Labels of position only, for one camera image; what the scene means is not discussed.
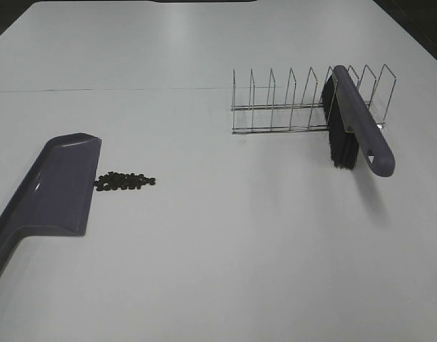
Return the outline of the purple plastic dustpan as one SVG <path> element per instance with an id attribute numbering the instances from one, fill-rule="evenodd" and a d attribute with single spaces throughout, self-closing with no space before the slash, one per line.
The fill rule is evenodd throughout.
<path id="1" fill-rule="evenodd" d="M 0 277 L 22 239 L 86 233 L 101 139 L 51 138 L 0 216 Z"/>

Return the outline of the pile of coffee beans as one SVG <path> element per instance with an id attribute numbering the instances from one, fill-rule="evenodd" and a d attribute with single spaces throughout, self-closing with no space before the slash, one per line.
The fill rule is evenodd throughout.
<path id="1" fill-rule="evenodd" d="M 154 177 L 144 174 L 107 172 L 93 181 L 93 186 L 98 192 L 116 190 L 140 190 L 142 186 L 156 184 Z"/>

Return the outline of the purple brush with black bristles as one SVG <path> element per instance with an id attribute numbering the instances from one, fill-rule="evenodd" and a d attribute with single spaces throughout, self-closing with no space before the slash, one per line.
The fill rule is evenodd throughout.
<path id="1" fill-rule="evenodd" d="M 396 168 L 394 154 L 343 65 L 332 69 L 322 101 L 334 166 L 352 170 L 358 152 L 363 152 L 375 175 L 392 176 Z"/>

